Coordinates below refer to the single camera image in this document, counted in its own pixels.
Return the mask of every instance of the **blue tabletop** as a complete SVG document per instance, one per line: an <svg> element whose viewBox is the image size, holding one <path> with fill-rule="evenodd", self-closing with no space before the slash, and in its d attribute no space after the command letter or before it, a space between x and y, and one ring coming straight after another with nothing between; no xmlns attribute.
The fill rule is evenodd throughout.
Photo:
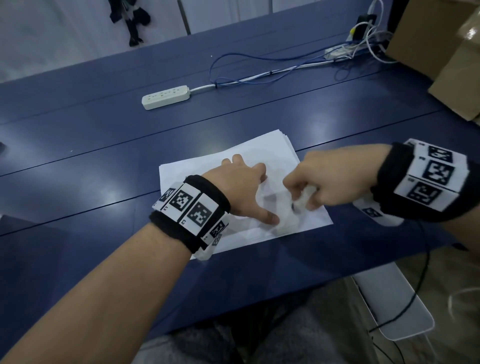
<svg viewBox="0 0 480 364"><path fill-rule="evenodd" d="M208 83L211 61L225 52L288 57L340 42L369 3L325 0L1 84L0 357L147 222L162 163L275 129L300 159L308 150L413 137L480 160L479 128L428 95L427 78L368 56L151 111L141 105L151 92ZM274 67L232 57L214 72ZM425 239L453 242L435 225L425 237L415 223L381 227L352 205L328 211L333 225L191 261L150 337L421 252Z"/></svg>

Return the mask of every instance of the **stack of paper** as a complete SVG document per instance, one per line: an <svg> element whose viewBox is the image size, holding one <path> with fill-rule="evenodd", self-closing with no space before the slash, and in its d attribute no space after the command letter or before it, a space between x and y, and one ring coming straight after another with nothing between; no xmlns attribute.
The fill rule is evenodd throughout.
<svg viewBox="0 0 480 364"><path fill-rule="evenodd" d="M268 178L260 185L256 198L260 206L280 217L280 224L274 227L252 218L231 216L230 224L225 229L215 253L333 223L324 207L314 212L303 210L301 213L294 213L292 211L291 195L282 181L300 161L288 137L279 130L261 135L223 152L162 164L159 167L161 192L163 193L174 182L181 182L191 174L202 175L218 167L223 159L231 160L234 154L241 154L250 167L259 162L265 163Z"/></svg>

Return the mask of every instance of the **finger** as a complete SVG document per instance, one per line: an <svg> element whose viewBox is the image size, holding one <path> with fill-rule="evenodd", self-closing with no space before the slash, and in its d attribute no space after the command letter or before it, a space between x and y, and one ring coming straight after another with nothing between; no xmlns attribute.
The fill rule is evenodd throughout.
<svg viewBox="0 0 480 364"><path fill-rule="evenodd" d="M243 161L243 158L240 154L235 154L233 157L232 157L232 162L234 164L239 164L239 165L245 165L245 162Z"/></svg>
<svg viewBox="0 0 480 364"><path fill-rule="evenodd" d="M293 201L298 200L307 184L308 181L300 164L283 179L283 185L292 194Z"/></svg>
<svg viewBox="0 0 480 364"><path fill-rule="evenodd" d="M252 167L255 172L257 172L260 182L263 182L267 179L266 173L267 173L267 166L265 163L257 163Z"/></svg>
<svg viewBox="0 0 480 364"><path fill-rule="evenodd" d="M322 197L320 196L320 191L315 192L313 195L310 196L307 202L307 210L314 211L319 207L323 206Z"/></svg>
<svg viewBox="0 0 480 364"><path fill-rule="evenodd" d="M273 212L265 210L264 208L258 206L256 203L251 211L248 211L246 216L250 218L255 218L258 221L268 224L268 225L278 225L280 218L275 215Z"/></svg>

